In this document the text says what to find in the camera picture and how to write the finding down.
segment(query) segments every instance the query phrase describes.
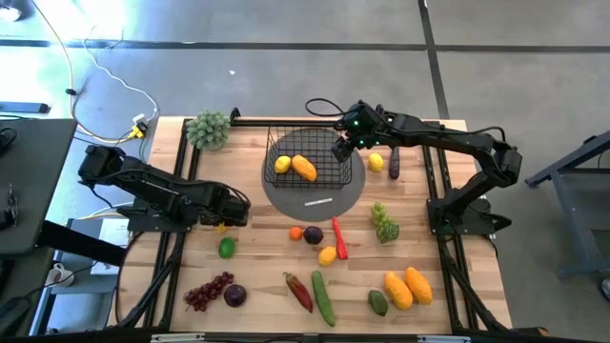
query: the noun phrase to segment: wire basket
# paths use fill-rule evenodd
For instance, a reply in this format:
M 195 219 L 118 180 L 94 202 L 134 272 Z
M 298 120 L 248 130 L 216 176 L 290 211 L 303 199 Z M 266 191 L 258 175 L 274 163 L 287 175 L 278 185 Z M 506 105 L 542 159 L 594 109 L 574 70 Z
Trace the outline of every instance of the wire basket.
M 339 135 L 323 128 L 269 127 L 265 155 L 265 181 L 277 188 L 338 190 L 352 182 L 352 158 L 339 163 L 331 146 Z M 315 181 L 301 177 L 293 168 L 285 173 L 275 172 L 279 156 L 307 158 L 317 171 Z

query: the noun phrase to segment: orange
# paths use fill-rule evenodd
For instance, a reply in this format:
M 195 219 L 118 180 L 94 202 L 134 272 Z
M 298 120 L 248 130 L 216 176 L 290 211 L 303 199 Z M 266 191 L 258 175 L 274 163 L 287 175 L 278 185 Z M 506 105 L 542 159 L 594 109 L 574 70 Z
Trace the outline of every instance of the orange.
M 299 240 L 303 236 L 303 230 L 299 227 L 291 227 L 290 228 L 290 239 Z

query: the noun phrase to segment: wooden table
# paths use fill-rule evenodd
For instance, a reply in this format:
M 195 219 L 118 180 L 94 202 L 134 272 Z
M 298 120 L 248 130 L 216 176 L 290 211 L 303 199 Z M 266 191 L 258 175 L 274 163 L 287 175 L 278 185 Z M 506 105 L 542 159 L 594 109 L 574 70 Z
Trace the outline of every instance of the wooden table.
M 162 117 L 152 142 L 150 163 L 167 172 L 173 171 L 183 117 Z M 462 120 L 442 121 L 448 128 L 465 130 Z M 187 236 L 178 279 L 171 330 L 174 332 L 250 332 L 250 333 L 449 333 L 447 303 L 438 258 L 437 242 L 430 234 L 425 200 L 429 197 L 423 169 L 421 147 L 400 149 L 400 177 L 390 180 L 387 163 L 382 172 L 367 169 L 364 191 L 356 204 L 339 217 L 349 259 L 330 267 L 320 267 L 317 253 L 335 244 L 331 221 L 316 223 L 325 238 L 317 246 L 291 241 L 288 229 L 307 226 L 281 214 L 271 205 L 261 183 L 261 168 L 267 143 L 265 128 L 232 128 L 229 140 L 219 151 L 201 154 L 198 179 L 220 181 L 246 193 L 251 201 L 248 226 L 230 228 L 224 234 L 210 227 L 195 227 Z M 366 161 L 378 152 L 387 161 L 390 150 L 375 147 L 359 153 Z M 432 153 L 437 168 L 437 154 Z M 191 148 L 185 157 L 183 176 L 189 168 Z M 476 172 L 469 155 L 447 151 L 454 187 L 460 187 Z M 442 196 L 442 185 L 437 185 Z M 381 201 L 400 224 L 397 241 L 381 245 L 373 229 L 370 208 Z M 233 258 L 220 259 L 218 242 L 224 236 L 237 240 Z M 150 284 L 160 234 L 145 233 L 134 244 L 120 283 L 120 312 L 125 315 Z M 511 327 L 510 316 L 494 250 L 481 237 L 464 236 L 464 250 L 473 288 L 499 322 Z M 383 290 L 383 275 L 397 271 L 404 276 L 407 267 L 415 267 L 428 279 L 434 301 L 430 306 L 414 304 L 409 311 L 390 306 L 385 317 L 377 316 L 367 303 L 369 290 Z M 285 284 L 282 272 L 294 273 L 313 294 L 311 273 L 319 270 L 333 301 L 336 326 L 304 310 Z M 221 298 L 209 303 L 204 313 L 186 311 L 182 295 L 189 289 L 209 282 L 223 271 L 234 273 L 235 282 L 248 290 L 248 300 L 240 308 L 230 308 Z M 166 285 L 160 292 L 156 324 L 165 300 Z M 457 305 L 466 325 L 463 298 L 459 287 Z

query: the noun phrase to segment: concrete floor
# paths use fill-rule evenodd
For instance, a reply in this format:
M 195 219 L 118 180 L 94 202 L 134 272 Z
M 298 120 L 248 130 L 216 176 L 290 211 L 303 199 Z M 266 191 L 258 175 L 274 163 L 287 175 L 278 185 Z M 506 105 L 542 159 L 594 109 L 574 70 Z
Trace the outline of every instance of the concrete floor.
M 64 39 L 92 37 L 177 42 L 425 42 L 417 0 L 38 0 Z M 604 0 L 428 0 L 437 44 L 610 45 L 610 2 Z M 0 38 L 53 40 L 22 1 L 28 18 L 0 24 Z M 62 19 L 69 14 L 69 20 Z M 438 118 L 426 51 L 94 50 L 98 61 L 149 92 L 162 115 L 204 109 L 244 115 L 305 115 L 303 103 L 324 96 L 348 107 L 357 99 L 392 111 Z M 76 115 L 92 130 L 118 137 L 152 106 L 70 49 Z M 521 180 L 610 128 L 608 54 L 439 53 L 451 118 L 470 129 L 501 125 L 523 154 Z M 66 117 L 67 69 L 58 48 L 0 47 L 4 100 L 46 102 L 49 117 Z M 49 219 L 64 222 L 105 205 L 76 184 L 86 144 L 74 141 Z M 137 143 L 123 146 L 137 154 Z M 602 164 L 610 165 L 610 155 Z M 115 188 L 112 203 L 132 198 Z M 607 341 L 610 303 L 597 278 L 559 281 L 557 266 L 575 263 L 564 218 L 550 184 L 488 195 L 494 212 L 514 224 L 498 234 L 499 264 L 515 327 L 542 326 L 552 335 Z M 73 328 L 64 322 L 66 328 Z M 91 326 L 82 325 L 83 329 Z

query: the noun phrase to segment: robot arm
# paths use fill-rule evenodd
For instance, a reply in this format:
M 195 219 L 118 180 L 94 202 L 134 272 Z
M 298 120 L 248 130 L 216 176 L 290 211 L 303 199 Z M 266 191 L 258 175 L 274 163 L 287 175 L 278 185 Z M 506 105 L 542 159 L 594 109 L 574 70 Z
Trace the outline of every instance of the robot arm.
M 191 226 L 245 226 L 250 201 L 242 192 L 213 181 L 187 181 L 126 156 L 119 148 L 90 145 L 78 175 L 80 183 L 113 185 L 145 200 L 145 211 Z
M 473 201 L 494 187 L 506 188 L 519 179 L 521 155 L 517 149 L 483 131 L 447 129 L 438 123 L 424 123 L 412 115 L 385 111 L 381 106 L 374 110 L 361 100 L 343 112 L 343 117 L 335 122 L 335 129 L 345 132 L 331 147 L 339 162 L 349 158 L 354 149 L 370 149 L 375 145 L 391 148 L 425 145 L 476 158 L 481 171 L 464 187 L 452 189 L 444 198 L 431 199 L 429 216 L 431 227 L 439 229 L 437 232 L 446 232 L 445 224 L 453 229 L 461 226 Z M 507 226 L 505 223 L 494 225 L 495 231 Z

